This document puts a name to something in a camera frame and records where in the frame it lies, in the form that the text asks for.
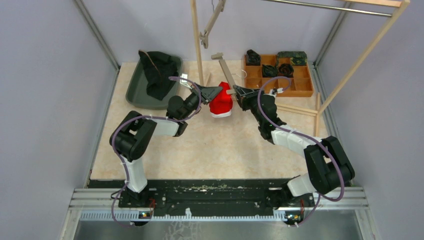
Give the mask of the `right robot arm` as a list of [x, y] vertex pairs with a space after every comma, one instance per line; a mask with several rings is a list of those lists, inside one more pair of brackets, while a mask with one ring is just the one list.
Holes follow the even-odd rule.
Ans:
[[260, 135], [268, 142], [283, 146], [305, 159], [307, 173], [290, 179], [284, 186], [281, 199], [287, 206], [295, 206], [302, 195], [317, 192], [325, 195], [344, 187], [355, 177], [340, 141], [334, 137], [313, 137], [295, 130], [277, 115], [275, 97], [264, 94], [259, 89], [249, 89], [238, 85], [233, 87], [238, 105], [243, 111], [250, 111], [258, 122]]

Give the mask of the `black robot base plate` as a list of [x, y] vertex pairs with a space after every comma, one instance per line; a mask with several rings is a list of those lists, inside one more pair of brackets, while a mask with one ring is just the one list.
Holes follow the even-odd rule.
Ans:
[[287, 207], [303, 204], [307, 196], [290, 198], [283, 186], [287, 178], [263, 179], [152, 179], [138, 195], [125, 189], [117, 200], [119, 206], [133, 203], [137, 207], [153, 207], [161, 197], [170, 197], [171, 201], [187, 202], [224, 202], [257, 200], [267, 207]]

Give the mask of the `red underwear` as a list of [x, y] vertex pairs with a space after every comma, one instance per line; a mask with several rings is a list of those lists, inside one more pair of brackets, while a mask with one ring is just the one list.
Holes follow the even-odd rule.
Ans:
[[222, 87], [221, 92], [209, 103], [209, 111], [213, 118], [225, 118], [232, 114], [233, 99], [227, 90], [230, 85], [227, 82], [221, 82], [219, 87]]

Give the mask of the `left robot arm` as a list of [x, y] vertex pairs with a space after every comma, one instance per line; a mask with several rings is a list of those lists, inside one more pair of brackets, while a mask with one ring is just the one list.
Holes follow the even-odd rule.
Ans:
[[142, 115], [130, 111], [110, 136], [109, 144], [118, 155], [125, 171], [125, 189], [131, 192], [130, 200], [138, 207], [149, 203], [150, 193], [144, 190], [148, 184], [142, 156], [154, 136], [181, 136], [188, 126], [187, 120], [197, 114], [201, 105], [212, 102], [225, 90], [222, 86], [195, 85], [191, 94], [183, 99], [179, 95], [168, 101], [165, 117]]

